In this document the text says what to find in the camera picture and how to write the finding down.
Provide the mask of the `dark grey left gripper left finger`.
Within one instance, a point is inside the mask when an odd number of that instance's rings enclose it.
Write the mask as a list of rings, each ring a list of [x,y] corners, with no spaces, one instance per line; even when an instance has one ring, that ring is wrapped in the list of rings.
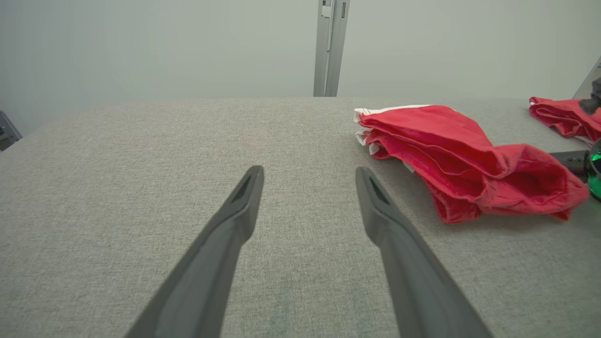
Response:
[[[127,332],[129,338],[217,338],[242,246],[257,222],[264,169],[253,166]]]

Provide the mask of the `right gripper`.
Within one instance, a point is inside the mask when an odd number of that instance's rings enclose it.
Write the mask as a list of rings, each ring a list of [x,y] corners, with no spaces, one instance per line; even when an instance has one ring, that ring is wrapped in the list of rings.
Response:
[[[551,155],[588,186],[591,196],[601,200],[601,140],[590,150],[554,152]]]

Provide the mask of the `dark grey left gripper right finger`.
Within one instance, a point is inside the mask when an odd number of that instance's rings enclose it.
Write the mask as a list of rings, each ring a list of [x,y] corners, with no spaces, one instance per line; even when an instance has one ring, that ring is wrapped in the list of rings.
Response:
[[[374,172],[358,167],[355,182],[365,232],[381,252],[400,336],[490,338],[487,325]]]

